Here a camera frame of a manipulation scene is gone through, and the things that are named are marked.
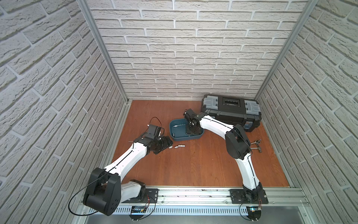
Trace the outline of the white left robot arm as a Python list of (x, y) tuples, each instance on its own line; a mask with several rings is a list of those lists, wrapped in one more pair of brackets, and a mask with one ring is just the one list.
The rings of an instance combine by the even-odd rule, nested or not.
[(144, 201), (145, 183), (131, 180), (123, 184), (127, 173), (150, 152), (159, 154), (171, 147), (173, 141), (165, 136), (156, 139), (139, 137), (117, 160), (105, 168), (92, 171), (84, 193), (83, 204), (104, 215), (111, 215), (120, 203)]

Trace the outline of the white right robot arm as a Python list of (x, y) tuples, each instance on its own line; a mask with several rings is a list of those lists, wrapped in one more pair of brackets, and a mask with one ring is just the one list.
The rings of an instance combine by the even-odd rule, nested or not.
[(225, 140), (228, 154), (238, 164), (243, 188), (256, 197), (263, 188), (253, 167), (251, 144), (243, 127), (226, 124), (205, 113), (196, 114), (192, 110), (187, 110), (183, 115), (191, 130), (206, 129)]

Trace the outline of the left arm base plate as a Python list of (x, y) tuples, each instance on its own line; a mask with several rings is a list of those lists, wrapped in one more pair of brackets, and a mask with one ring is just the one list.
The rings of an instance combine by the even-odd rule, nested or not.
[(157, 203), (158, 192), (158, 188), (148, 188), (145, 189), (145, 193), (141, 192), (138, 197), (128, 199), (124, 203), (147, 203), (148, 201), (150, 201), (150, 204)]

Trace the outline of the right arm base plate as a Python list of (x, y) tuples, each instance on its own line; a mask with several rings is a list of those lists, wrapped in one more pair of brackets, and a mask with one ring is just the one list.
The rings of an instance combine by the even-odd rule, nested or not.
[(230, 189), (229, 190), (232, 204), (268, 204), (268, 196), (265, 190), (261, 189), (258, 192), (246, 189)]

